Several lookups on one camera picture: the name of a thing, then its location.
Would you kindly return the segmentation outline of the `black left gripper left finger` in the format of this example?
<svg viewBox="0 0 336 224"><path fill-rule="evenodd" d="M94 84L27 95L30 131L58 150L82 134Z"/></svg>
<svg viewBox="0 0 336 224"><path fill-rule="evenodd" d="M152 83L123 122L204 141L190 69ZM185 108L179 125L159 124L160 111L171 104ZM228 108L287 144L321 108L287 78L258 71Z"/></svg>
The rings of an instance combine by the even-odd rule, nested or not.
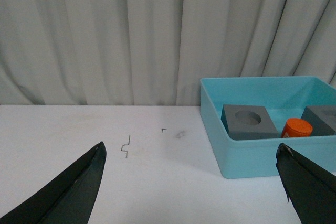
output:
<svg viewBox="0 0 336 224"><path fill-rule="evenodd" d="M98 143L1 223L88 223L101 185L106 147Z"/></svg>

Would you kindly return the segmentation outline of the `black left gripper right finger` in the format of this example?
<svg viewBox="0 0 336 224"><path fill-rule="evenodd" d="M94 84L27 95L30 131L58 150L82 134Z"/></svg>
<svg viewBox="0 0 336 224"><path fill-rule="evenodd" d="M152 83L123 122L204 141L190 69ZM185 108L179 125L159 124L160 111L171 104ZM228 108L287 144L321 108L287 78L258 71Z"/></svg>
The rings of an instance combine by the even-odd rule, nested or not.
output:
<svg viewBox="0 0 336 224"><path fill-rule="evenodd" d="M335 175L284 143L276 168L301 223L335 223Z"/></svg>

